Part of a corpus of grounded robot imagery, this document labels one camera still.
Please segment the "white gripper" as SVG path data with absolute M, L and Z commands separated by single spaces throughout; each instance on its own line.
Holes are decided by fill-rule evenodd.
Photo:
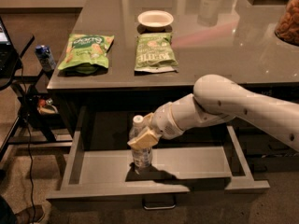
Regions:
M 171 140 L 183 134 L 174 120 L 171 102 L 160 106 L 154 113 L 148 113 L 144 117 L 144 124 L 146 127 L 141 131 L 133 129 L 129 134 L 127 144 L 132 149 L 153 147 L 158 144 L 161 137 Z

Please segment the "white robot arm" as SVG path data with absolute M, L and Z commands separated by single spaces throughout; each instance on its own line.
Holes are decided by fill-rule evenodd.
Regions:
M 278 141 L 299 150 L 299 104 L 248 91 L 232 80 L 200 77 L 193 92 L 160 106 L 146 116 L 146 127 L 131 138 L 134 149 L 153 147 L 195 127 L 208 127 L 240 118 Z

